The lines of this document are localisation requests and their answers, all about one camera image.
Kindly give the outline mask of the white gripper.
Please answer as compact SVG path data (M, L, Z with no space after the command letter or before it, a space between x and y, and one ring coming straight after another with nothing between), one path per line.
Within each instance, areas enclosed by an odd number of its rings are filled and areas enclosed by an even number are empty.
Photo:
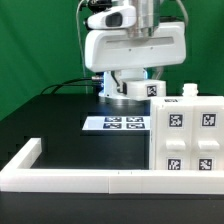
M183 22L161 23L152 37L126 30L93 30L85 41L85 66L93 72L181 64L186 58Z

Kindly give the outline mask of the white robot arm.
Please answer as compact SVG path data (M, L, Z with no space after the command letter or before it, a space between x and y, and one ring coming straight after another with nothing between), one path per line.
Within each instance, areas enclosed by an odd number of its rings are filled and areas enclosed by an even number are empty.
M166 94L163 81L150 79L186 58L185 23L162 21L164 0L107 0L90 2L85 66L103 75L99 96L112 100L148 100Z

